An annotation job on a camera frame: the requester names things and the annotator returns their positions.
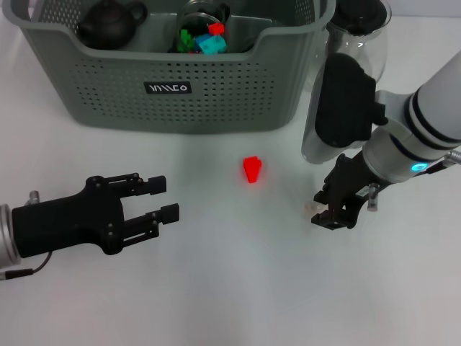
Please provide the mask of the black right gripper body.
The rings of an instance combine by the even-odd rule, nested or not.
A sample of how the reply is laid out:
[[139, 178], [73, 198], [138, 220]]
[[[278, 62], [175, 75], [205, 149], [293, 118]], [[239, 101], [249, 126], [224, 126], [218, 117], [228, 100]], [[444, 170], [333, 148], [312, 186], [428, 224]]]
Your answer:
[[354, 158], [341, 154], [323, 189], [329, 191], [333, 199], [328, 211], [347, 218], [352, 223], [351, 229], [354, 228], [362, 206], [369, 200], [368, 192], [363, 197], [358, 193], [366, 187], [370, 189], [372, 184], [377, 185], [376, 193], [388, 187], [387, 181], [372, 173], [363, 153], [358, 153]]

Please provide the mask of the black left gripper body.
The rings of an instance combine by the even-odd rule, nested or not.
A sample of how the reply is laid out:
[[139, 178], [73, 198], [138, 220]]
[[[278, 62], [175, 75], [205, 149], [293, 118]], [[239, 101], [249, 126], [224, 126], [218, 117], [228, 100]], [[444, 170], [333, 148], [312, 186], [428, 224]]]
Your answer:
[[108, 255], [123, 248], [120, 194], [102, 177], [88, 179], [75, 195], [13, 209], [12, 225], [22, 258], [80, 244], [95, 244]]

